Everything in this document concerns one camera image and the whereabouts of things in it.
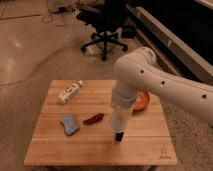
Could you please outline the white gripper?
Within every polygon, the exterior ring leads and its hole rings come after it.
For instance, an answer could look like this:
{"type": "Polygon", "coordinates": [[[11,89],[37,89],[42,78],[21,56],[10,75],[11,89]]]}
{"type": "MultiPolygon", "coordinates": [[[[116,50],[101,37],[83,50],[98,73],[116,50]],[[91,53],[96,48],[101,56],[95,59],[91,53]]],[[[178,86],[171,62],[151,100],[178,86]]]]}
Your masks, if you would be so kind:
{"type": "Polygon", "coordinates": [[[111,103],[112,114],[110,116],[109,125],[115,132],[115,141],[122,141],[124,131],[127,128],[128,120],[133,113],[134,106],[122,107],[115,102],[111,103]]]}

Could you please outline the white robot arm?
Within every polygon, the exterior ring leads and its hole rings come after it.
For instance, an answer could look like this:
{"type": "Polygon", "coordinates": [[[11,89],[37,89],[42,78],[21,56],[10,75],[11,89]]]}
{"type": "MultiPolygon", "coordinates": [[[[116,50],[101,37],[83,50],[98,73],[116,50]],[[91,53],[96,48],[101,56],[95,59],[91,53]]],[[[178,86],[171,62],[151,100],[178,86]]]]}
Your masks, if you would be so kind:
{"type": "Polygon", "coordinates": [[[156,55],[148,47],[137,48],[115,62],[110,127],[116,141],[123,139],[141,90],[164,98],[213,127],[213,86],[164,72],[156,63],[156,55]]]}

